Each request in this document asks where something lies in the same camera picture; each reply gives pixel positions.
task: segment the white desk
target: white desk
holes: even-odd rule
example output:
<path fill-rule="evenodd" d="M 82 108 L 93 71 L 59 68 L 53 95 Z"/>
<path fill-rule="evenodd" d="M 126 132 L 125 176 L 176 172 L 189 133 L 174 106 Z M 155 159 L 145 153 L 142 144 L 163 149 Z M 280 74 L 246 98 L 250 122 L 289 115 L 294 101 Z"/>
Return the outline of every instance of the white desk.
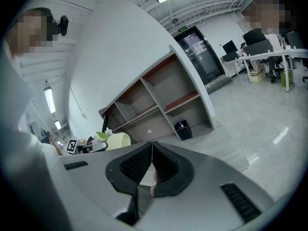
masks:
<path fill-rule="evenodd" d="M 268 53 L 253 55 L 253 56 L 243 56 L 239 59 L 235 59 L 233 61 L 225 62 L 223 64 L 224 64 L 225 68 L 227 68 L 227 65 L 229 65 L 229 64 L 236 64 L 238 62 L 244 61 L 245 67 L 246 67 L 246 70 L 247 70 L 247 74 L 248 74 L 248 78 L 249 78 L 249 82 L 251 83 L 252 80 L 251 80 L 250 71 L 249 71 L 248 64 L 247 64 L 246 60 L 251 60 L 251 61 L 261 60 L 261 59 L 267 59 L 270 56 L 282 56 L 284 70 L 286 72 L 286 75 L 285 75 L 286 91 L 289 92 L 289 75 L 287 74 L 288 73 L 288 65 L 287 65 L 287 61 L 285 59 L 285 56 L 289 56 L 290 58 L 295 58 L 295 57 L 308 58 L 308 50 L 306 50 L 306 49 L 286 49 L 286 50 L 281 49 L 281 50 L 275 51 L 275 52 L 268 52 Z M 290 67 L 291 67 L 291 72 L 292 72 L 292 76 L 293 76 L 292 81 L 294 83 L 292 59 L 290 59 Z"/>

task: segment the black monitor on table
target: black monitor on table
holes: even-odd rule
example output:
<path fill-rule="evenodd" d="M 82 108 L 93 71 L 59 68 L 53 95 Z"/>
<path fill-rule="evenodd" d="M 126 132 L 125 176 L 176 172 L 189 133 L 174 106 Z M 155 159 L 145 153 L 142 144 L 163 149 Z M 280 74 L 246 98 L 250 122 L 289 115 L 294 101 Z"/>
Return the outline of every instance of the black monitor on table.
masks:
<path fill-rule="evenodd" d="M 233 43 L 233 41 L 231 40 L 230 42 L 226 43 L 223 46 L 223 49 L 225 50 L 225 52 L 227 54 L 233 52 L 233 51 L 237 51 L 237 48 L 235 47 L 235 44 Z"/>
<path fill-rule="evenodd" d="M 261 31 L 261 28 L 255 28 L 243 35 L 247 46 L 266 40 L 266 37 Z"/>

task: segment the door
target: door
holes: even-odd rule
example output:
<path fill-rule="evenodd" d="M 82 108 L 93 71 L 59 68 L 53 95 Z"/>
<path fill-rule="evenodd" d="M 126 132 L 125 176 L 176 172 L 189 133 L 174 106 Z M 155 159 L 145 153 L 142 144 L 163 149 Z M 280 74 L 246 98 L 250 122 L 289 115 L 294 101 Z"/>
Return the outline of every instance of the door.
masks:
<path fill-rule="evenodd" d="M 225 74 L 221 63 L 196 27 L 175 37 L 196 68 L 204 85 Z"/>

